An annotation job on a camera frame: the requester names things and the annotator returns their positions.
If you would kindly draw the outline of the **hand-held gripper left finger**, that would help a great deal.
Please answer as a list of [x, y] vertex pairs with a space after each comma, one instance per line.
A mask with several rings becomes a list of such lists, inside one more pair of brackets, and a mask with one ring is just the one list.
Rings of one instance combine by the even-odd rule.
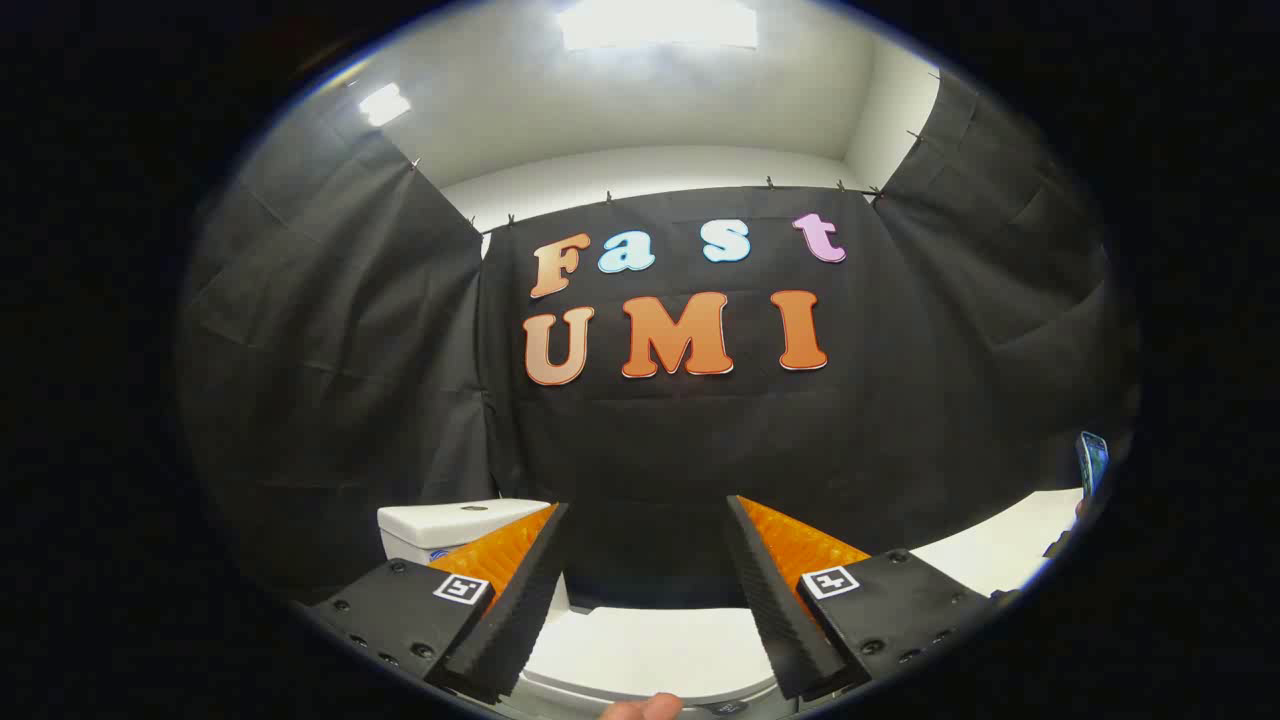
[[493, 705], [532, 655], [570, 546], [571, 506], [552, 503], [434, 562], [389, 559], [310, 620], [379, 667]]

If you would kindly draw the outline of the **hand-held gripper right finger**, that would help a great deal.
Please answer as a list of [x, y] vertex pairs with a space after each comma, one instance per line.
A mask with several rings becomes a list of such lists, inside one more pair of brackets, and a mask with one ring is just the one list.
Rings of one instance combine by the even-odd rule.
[[740, 495], [726, 546], [782, 694], [814, 701], [947, 650], [996, 603], [909, 550], [870, 556]]

